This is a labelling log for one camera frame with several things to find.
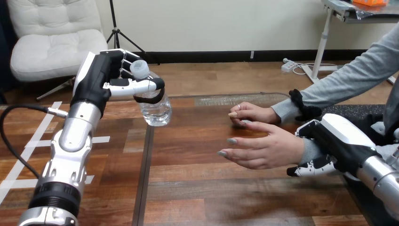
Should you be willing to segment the person's hand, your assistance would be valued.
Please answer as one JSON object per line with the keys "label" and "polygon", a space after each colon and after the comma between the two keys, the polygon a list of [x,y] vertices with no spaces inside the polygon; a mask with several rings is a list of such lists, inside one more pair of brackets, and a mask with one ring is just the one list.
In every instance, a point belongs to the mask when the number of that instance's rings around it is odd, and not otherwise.
{"label": "person's hand", "polygon": [[278,124],[281,122],[280,117],[271,107],[263,108],[249,102],[242,102],[234,106],[230,109],[228,116],[234,124],[242,127],[246,126],[249,121],[268,124]]}
{"label": "person's hand", "polygon": [[237,165],[253,170],[273,169],[276,167],[299,164],[304,153],[304,140],[282,128],[263,123],[242,121],[245,128],[266,132],[259,138],[233,137],[227,141],[240,148],[227,148],[217,152]]}

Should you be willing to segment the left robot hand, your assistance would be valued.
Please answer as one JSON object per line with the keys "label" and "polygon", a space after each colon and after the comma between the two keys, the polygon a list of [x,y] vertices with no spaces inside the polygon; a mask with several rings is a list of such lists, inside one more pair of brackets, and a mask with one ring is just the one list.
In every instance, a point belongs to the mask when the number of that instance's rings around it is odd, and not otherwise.
{"label": "left robot hand", "polygon": [[88,102],[103,113],[111,97],[133,96],[138,103],[157,104],[166,95],[162,78],[133,76],[133,63],[143,59],[127,50],[89,52],[76,76],[71,104]]}

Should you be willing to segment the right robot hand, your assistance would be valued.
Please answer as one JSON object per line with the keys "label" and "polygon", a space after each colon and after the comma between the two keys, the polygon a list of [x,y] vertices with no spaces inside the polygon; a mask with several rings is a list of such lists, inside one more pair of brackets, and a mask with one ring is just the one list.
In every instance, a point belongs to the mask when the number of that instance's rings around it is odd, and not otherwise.
{"label": "right robot hand", "polygon": [[339,172],[356,177],[358,169],[368,158],[382,157],[365,133],[337,114],[327,113],[321,120],[311,120],[300,126],[295,135],[317,141],[322,146],[323,154],[297,167],[288,168],[287,175],[291,177]]}

